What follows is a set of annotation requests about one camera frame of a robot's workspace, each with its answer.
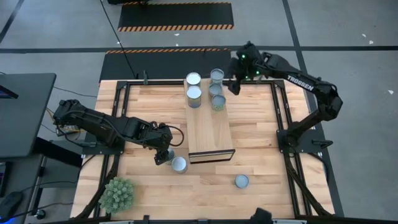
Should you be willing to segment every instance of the black floor mat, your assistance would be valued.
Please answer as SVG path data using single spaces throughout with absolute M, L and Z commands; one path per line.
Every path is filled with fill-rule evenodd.
M 120 32 L 215 30 L 234 26 L 229 2 L 125 3 L 119 21 Z
M 144 70 L 148 79 L 185 78 L 190 72 L 198 72 L 205 78 L 214 68 L 226 72 L 231 58 L 229 50 L 215 48 L 126 50 L 126 55 L 134 72 L 139 73 L 139 79 L 143 79 Z M 122 50 L 107 52 L 100 80 L 125 79 L 131 80 L 134 76 Z

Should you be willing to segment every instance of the butcher block tabletop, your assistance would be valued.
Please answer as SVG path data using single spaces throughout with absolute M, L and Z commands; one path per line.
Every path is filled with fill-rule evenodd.
M 111 114 L 117 80 L 102 81 L 95 110 Z M 285 82 L 293 121 L 308 115 L 303 89 Z M 279 104 L 282 96 L 278 92 Z M 189 164 L 184 174 L 167 164 L 155 165 L 155 151 L 126 143 L 120 157 L 118 176 L 134 184 L 134 205 L 112 215 L 113 220 L 248 219 L 257 207 L 272 213 L 273 218 L 293 218 L 287 173 L 276 138 L 278 128 L 270 85 L 242 85 L 238 96 L 224 87 L 233 147 L 230 161 Z M 121 114 L 124 90 L 119 99 Z M 127 116 L 166 123 L 187 132 L 183 85 L 134 85 L 129 92 Z M 284 126 L 287 127 L 283 114 Z M 172 143 L 182 135 L 171 129 Z M 188 159 L 188 138 L 176 147 L 177 156 Z M 323 207 L 333 213 L 333 205 L 320 161 L 301 154 L 307 187 Z M 97 155 L 82 171 L 76 189 L 71 217 L 78 215 L 98 188 L 103 156 Z M 239 189 L 234 178 L 244 174 L 249 185 Z M 301 192 L 296 185 L 300 212 L 304 214 Z

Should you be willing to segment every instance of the concrete floor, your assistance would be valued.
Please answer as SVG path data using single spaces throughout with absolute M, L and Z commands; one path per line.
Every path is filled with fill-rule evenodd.
M 125 47 L 243 45 L 247 40 L 256 45 L 293 46 L 282 1 L 230 2 L 233 30 L 126 32 L 119 33 L 119 37 Z M 301 46 L 398 45 L 395 0 L 288 2 Z M 0 30 L 17 3 L 0 1 Z M 117 26 L 121 6 L 105 5 Z M 24 0 L 5 37 L 0 39 L 0 52 L 89 47 L 118 47 L 99 0 Z M 298 65 L 295 52 L 274 53 Z M 354 52 L 347 48 L 306 51 L 303 57 L 308 72 L 336 84 L 344 101 L 340 116 L 323 123 L 323 127 L 326 138 L 335 142 L 329 152 L 345 216 L 398 220 L 398 174 L 394 165 L 398 156 L 398 52 Z M 0 54 L 0 72 L 53 72 L 57 74 L 55 86 L 96 95 L 103 59 L 104 52 Z M 54 90 L 49 108 L 55 110 L 60 99 L 69 98 L 77 98 L 87 107 L 95 105 L 94 98 Z M 43 124 L 53 128 L 48 116 Z M 40 129 L 39 136 L 57 139 L 45 128 Z M 62 201 L 71 202 L 74 189 L 50 190 L 44 193 L 42 205 L 58 202 L 53 194 L 64 195 Z M 70 207 L 48 209 L 52 212 L 42 222 L 65 220 Z

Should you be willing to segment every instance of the orange and black striped tape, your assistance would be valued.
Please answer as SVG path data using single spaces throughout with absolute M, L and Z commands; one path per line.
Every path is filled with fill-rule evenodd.
M 120 27 L 119 32 L 171 31 L 171 30 L 226 30 L 233 29 L 232 24 L 216 25 L 179 25 L 179 26 L 139 26 Z
M 122 53 L 166 53 L 166 52 L 200 52 L 200 51 L 222 51 L 229 50 L 227 48 L 224 49 L 216 49 L 216 48 L 197 48 L 197 49 L 146 49 L 146 50 L 109 50 L 105 54 L 122 54 Z
M 138 2 L 126 2 L 123 6 L 139 4 Z M 168 2 L 168 3 L 152 3 L 148 2 L 148 5 L 167 5 L 167 4 L 231 4 L 230 2 Z

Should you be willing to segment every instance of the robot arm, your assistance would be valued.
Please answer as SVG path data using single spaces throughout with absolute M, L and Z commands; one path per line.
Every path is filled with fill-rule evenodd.
M 335 119 L 343 104 L 334 84 L 322 81 L 292 67 L 279 55 L 264 52 L 260 54 L 254 44 L 248 42 L 236 52 L 238 58 L 232 58 L 228 73 L 235 75 L 228 89 L 235 95 L 240 92 L 240 84 L 245 80 L 264 75 L 266 78 L 282 78 L 313 93 L 318 101 L 318 109 L 300 122 L 293 122 L 288 128 L 287 143 L 295 147 L 304 131 L 321 121 Z
M 173 139 L 170 128 L 160 123 L 139 118 L 120 117 L 100 113 L 81 105 L 78 100 L 61 100 L 54 113 L 57 126 L 76 125 L 96 136 L 99 142 L 113 147 L 118 141 L 129 141 L 144 148 L 156 149 L 155 163 L 161 165 L 168 159 L 168 148 Z

